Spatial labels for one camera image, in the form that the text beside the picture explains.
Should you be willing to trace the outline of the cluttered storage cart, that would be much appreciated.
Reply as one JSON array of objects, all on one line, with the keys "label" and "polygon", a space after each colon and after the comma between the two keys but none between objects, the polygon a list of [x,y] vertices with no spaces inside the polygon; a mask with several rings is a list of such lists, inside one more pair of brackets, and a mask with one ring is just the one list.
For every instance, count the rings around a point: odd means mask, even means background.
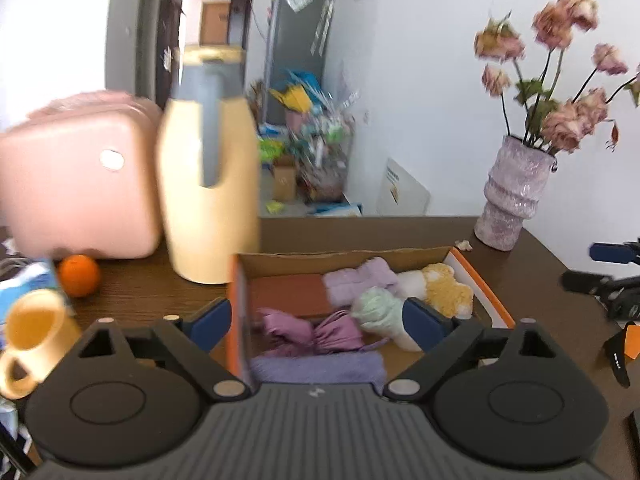
[{"label": "cluttered storage cart", "polygon": [[267,96],[284,110],[282,126],[258,129],[264,178],[262,200],[270,216],[298,211],[311,217],[359,217],[362,206],[346,198],[356,122],[350,109],[359,93],[341,99],[312,73],[287,70],[285,82]]}]

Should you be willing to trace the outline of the pink small suitcase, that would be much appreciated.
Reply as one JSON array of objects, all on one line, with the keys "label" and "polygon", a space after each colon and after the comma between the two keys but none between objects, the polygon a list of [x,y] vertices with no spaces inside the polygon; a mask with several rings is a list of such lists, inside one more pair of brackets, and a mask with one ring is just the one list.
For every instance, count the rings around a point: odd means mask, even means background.
[{"label": "pink small suitcase", "polygon": [[155,144],[162,111],[106,92],[53,104],[1,135],[1,211],[30,258],[155,252],[162,220]]}]

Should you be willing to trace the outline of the yellow thermos jug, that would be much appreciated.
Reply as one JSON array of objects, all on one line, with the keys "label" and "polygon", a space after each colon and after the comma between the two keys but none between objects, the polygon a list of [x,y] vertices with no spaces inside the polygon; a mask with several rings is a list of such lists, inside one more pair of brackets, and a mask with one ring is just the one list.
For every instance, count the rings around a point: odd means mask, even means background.
[{"label": "yellow thermos jug", "polygon": [[169,259],[187,281],[231,280],[232,258],[259,248],[260,159],[238,47],[179,52],[158,129],[156,173]]}]

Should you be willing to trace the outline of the grey refrigerator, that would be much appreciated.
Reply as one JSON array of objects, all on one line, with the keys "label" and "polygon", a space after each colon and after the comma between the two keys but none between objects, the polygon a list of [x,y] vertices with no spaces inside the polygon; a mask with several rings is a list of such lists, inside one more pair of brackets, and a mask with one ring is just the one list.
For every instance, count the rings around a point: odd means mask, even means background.
[{"label": "grey refrigerator", "polygon": [[284,106],[271,94],[284,91],[290,73],[323,77],[334,0],[271,0],[262,92],[263,124],[285,124]]}]

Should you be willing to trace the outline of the purple flat towel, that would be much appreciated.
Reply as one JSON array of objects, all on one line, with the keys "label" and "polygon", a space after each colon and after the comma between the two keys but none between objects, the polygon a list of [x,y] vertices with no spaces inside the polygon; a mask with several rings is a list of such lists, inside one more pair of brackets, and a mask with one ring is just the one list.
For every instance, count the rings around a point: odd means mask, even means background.
[{"label": "purple flat towel", "polygon": [[376,351],[325,356],[256,356],[250,371],[258,382],[279,384],[370,384],[380,391],[386,383],[382,356]]}]

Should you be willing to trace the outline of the orange fruit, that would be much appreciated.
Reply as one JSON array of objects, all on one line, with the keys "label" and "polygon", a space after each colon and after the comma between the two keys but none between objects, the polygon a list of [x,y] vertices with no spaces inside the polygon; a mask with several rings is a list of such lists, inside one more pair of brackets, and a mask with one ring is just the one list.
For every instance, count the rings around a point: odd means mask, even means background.
[{"label": "orange fruit", "polygon": [[86,255],[71,255],[58,265],[58,280],[67,296],[84,298],[94,294],[101,281],[96,260]]}]

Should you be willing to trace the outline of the lilac fluffy towel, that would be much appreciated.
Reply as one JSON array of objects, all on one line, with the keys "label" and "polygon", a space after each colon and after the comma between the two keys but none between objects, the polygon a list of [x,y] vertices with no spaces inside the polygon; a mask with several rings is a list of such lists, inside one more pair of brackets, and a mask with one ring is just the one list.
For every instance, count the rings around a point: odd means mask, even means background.
[{"label": "lilac fluffy towel", "polygon": [[381,257],[368,259],[356,269],[341,269],[322,275],[329,303],[335,309],[350,307],[372,287],[389,288],[398,283],[397,274]]}]

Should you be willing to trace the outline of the mint green fluffy ball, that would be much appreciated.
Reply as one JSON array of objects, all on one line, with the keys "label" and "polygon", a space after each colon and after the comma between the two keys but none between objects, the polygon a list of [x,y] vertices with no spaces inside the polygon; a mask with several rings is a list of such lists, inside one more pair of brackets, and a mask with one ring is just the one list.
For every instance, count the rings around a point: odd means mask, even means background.
[{"label": "mint green fluffy ball", "polygon": [[385,288],[372,287],[354,301],[350,314],[369,334],[392,340],[401,350],[420,352],[402,322],[404,302]]}]

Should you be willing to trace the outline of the purple folded cloth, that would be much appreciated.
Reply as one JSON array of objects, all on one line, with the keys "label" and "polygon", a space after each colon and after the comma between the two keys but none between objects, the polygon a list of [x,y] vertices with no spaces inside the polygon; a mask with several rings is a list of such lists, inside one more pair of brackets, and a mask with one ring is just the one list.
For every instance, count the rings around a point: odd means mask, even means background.
[{"label": "purple folded cloth", "polygon": [[320,323],[273,310],[262,309],[262,332],[269,340],[266,356],[301,358],[342,352],[378,350],[390,341],[384,337],[366,344],[356,320],[346,310],[333,312]]}]

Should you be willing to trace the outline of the blue tissue pack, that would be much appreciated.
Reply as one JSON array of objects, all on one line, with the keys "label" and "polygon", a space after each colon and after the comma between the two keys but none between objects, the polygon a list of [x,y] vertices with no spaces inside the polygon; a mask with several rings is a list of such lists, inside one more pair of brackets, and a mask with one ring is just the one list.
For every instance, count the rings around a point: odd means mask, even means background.
[{"label": "blue tissue pack", "polygon": [[12,256],[1,260],[0,308],[5,315],[21,296],[37,289],[61,290],[55,267],[47,259]]}]

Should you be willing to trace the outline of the red cardboard box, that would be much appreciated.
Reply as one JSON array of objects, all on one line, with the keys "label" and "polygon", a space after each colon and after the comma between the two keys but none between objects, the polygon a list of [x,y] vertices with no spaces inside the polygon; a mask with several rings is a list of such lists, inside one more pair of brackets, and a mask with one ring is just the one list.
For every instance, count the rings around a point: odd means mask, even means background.
[{"label": "red cardboard box", "polygon": [[433,309],[445,328],[469,318],[515,324],[454,247],[239,254],[228,298],[227,367],[251,387],[323,377],[381,387],[422,354],[402,320],[408,299]]}]

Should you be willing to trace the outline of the dried pink roses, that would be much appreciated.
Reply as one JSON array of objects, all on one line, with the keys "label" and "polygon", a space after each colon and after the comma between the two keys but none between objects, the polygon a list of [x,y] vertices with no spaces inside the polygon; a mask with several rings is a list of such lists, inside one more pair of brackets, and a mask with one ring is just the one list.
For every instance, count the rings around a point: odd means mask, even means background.
[{"label": "dried pink roses", "polygon": [[527,78],[521,68],[525,42],[510,18],[491,18],[475,34],[474,54],[487,62],[482,73],[485,91],[500,101],[506,135],[513,136],[506,92],[524,110],[524,130],[515,138],[526,148],[549,156],[573,153],[582,140],[609,122],[606,148],[614,151],[620,142],[620,129],[610,116],[610,105],[624,93],[633,106],[639,105],[639,74],[631,73],[618,47],[596,44],[591,53],[591,70],[579,88],[568,98],[556,95],[568,48],[574,32],[593,32],[600,25],[596,0],[554,0],[537,12],[532,21],[536,44],[546,49],[544,66],[538,76]]}]

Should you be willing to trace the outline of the yellow ceramic mug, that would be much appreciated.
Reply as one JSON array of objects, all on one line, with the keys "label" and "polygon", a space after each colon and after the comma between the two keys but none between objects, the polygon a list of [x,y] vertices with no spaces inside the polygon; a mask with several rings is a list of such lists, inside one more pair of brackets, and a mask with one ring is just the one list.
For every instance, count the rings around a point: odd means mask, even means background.
[{"label": "yellow ceramic mug", "polygon": [[79,340],[81,330],[59,292],[36,289],[12,304],[4,336],[1,394],[17,400],[46,380]]}]

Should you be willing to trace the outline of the purple ceramic vase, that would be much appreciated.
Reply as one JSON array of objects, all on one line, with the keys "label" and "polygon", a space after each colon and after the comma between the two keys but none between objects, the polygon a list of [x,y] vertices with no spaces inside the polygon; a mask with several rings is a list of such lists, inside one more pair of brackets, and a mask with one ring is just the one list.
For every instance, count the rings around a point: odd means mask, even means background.
[{"label": "purple ceramic vase", "polygon": [[486,246],[510,252],[525,220],[533,218],[556,159],[505,136],[484,186],[486,204],[474,226]]}]

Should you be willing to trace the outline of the yellow white plush toy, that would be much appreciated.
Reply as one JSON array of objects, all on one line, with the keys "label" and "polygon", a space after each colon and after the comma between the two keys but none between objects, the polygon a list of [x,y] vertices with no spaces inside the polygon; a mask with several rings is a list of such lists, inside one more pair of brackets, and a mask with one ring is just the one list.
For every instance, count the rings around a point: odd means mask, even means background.
[{"label": "yellow white plush toy", "polygon": [[397,292],[402,299],[418,298],[446,318],[472,318],[474,292],[456,280],[452,266],[433,263],[398,274],[397,278]]}]

